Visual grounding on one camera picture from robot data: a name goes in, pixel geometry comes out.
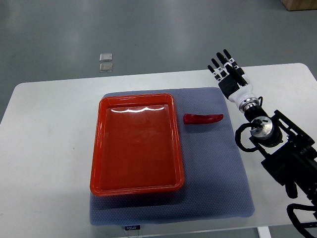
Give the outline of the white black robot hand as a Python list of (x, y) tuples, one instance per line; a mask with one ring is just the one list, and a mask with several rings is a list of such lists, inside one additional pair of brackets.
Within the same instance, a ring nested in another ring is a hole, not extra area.
[(253, 94), (253, 86), (249, 77), (245, 72), (240, 71), (237, 62), (233, 59), (227, 49), (223, 50), (225, 56), (217, 52), (216, 56), (221, 64), (226, 68), (227, 72), (212, 58), (211, 61), (217, 68), (220, 75), (208, 65), (209, 71), (218, 81), (218, 86), (221, 89), (225, 98), (236, 104), (238, 109), (247, 109), (256, 105), (256, 96)]

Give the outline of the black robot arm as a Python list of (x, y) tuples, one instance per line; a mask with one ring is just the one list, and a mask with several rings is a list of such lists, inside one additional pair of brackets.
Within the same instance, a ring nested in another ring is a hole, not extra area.
[(305, 238), (316, 222), (302, 223), (296, 210), (317, 214), (317, 151), (314, 140), (283, 113), (276, 110), (269, 116), (262, 108), (262, 97), (253, 94), (253, 86), (244, 70), (227, 50), (216, 54), (208, 69), (226, 99), (235, 103), (247, 122), (235, 132), (235, 143), (244, 152), (259, 151), (265, 170), (285, 187), (287, 196), (298, 197), (300, 189), (311, 205), (291, 203), (287, 214), (296, 230)]

